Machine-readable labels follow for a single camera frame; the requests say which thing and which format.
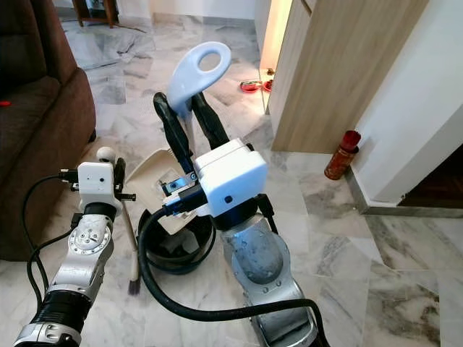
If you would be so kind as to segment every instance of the white dustpan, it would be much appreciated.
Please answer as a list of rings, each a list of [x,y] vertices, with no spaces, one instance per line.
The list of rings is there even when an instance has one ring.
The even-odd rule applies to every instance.
[[[141,201],[150,213],[159,210],[166,197],[162,182],[171,182],[183,176],[182,167],[177,162],[170,149],[160,149],[148,156],[127,177],[125,185],[131,192],[137,194],[137,200]],[[175,234],[186,226],[196,212],[180,213],[175,216],[162,217],[159,223],[169,234]]]

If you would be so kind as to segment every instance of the white knob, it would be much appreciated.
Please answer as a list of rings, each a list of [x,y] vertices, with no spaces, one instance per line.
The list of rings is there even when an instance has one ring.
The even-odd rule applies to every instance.
[[[116,163],[116,152],[111,147],[101,147],[96,152],[96,158],[103,163]]]

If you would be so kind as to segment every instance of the red spray can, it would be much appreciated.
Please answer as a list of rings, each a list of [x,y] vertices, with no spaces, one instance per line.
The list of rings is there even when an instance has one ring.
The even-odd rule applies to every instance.
[[[354,130],[349,130],[344,134],[341,144],[325,168],[326,177],[329,179],[341,178],[359,151],[357,144],[360,138],[360,134]]]

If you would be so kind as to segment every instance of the cable connector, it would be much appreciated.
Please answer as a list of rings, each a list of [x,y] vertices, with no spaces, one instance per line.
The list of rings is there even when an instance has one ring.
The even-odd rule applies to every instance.
[[[182,212],[189,212],[207,204],[204,191],[199,184],[188,189],[182,190],[178,197],[169,201],[164,207],[168,215],[176,215]]]
[[[77,183],[79,176],[76,168],[62,168],[58,173],[59,179],[63,182]]]
[[[275,212],[273,211],[273,206],[267,194],[258,194],[254,199],[257,202],[259,210],[263,216],[267,218],[272,232],[278,235],[278,229],[276,228],[275,221],[273,220],[273,215],[275,215]]]

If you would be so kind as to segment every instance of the wooden cabinet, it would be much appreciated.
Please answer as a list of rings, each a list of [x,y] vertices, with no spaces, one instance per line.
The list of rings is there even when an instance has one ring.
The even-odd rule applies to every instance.
[[[273,150],[332,153],[427,3],[318,0],[311,9],[313,1],[293,0],[269,100]]]

